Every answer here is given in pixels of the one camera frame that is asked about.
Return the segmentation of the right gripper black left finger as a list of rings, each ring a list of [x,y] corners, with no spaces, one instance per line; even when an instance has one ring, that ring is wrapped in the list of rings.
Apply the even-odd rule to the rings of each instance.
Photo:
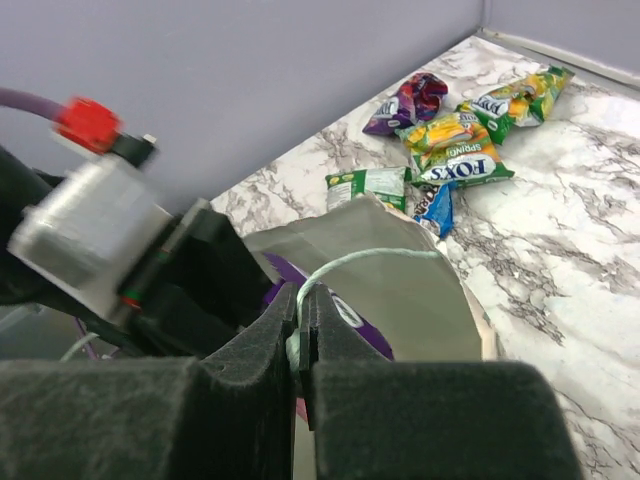
[[[5,361],[5,479],[289,479],[297,289],[209,357]]]

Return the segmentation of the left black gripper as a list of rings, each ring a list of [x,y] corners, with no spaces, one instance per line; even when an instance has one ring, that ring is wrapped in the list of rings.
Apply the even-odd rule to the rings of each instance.
[[[274,295],[229,218],[199,199],[125,277],[124,328],[137,355],[204,358],[251,325]]]

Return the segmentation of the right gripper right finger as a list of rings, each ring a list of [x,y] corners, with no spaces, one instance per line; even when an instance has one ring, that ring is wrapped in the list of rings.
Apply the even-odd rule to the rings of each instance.
[[[521,362],[324,360],[305,337],[321,479],[579,479],[555,394]]]

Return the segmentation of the purple berry candy bag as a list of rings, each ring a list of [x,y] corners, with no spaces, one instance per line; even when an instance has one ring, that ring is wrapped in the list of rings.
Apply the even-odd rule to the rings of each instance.
[[[324,360],[393,361],[389,342],[382,333],[349,306],[331,288],[315,282],[303,301],[300,330],[308,324],[309,344],[317,346]]]

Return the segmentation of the green paper gift bag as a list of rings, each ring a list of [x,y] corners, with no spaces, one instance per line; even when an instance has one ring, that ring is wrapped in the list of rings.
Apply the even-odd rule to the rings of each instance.
[[[424,359],[496,357],[482,307],[428,233],[371,195],[241,239],[275,284],[266,308],[283,285],[319,281],[379,331],[412,323]]]

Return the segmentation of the green white snack packet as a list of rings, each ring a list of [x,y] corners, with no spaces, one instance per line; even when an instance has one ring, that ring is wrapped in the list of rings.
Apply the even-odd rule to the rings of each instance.
[[[327,209],[332,210],[358,196],[371,193],[387,207],[405,213],[406,184],[410,178],[410,170],[404,166],[327,175]]]

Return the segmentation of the blue Oreo packet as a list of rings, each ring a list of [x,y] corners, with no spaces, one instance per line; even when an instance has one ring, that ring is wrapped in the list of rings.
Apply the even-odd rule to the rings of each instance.
[[[455,184],[418,187],[421,194],[413,208],[411,218],[422,226],[433,227],[440,239],[454,228],[453,195]]]

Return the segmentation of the purple Fox's candy bag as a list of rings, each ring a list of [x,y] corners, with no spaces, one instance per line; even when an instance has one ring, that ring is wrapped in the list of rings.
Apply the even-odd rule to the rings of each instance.
[[[432,120],[448,94],[447,84],[429,72],[418,72],[404,81],[370,117],[362,132],[389,136]]]

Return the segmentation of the green yellow Fox's candy bag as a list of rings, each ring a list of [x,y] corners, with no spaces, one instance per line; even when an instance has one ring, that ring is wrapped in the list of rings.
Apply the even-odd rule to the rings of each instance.
[[[456,110],[473,113],[493,143],[502,145],[514,126],[543,124],[573,78],[574,73],[566,67],[551,66],[476,99],[463,101]]]

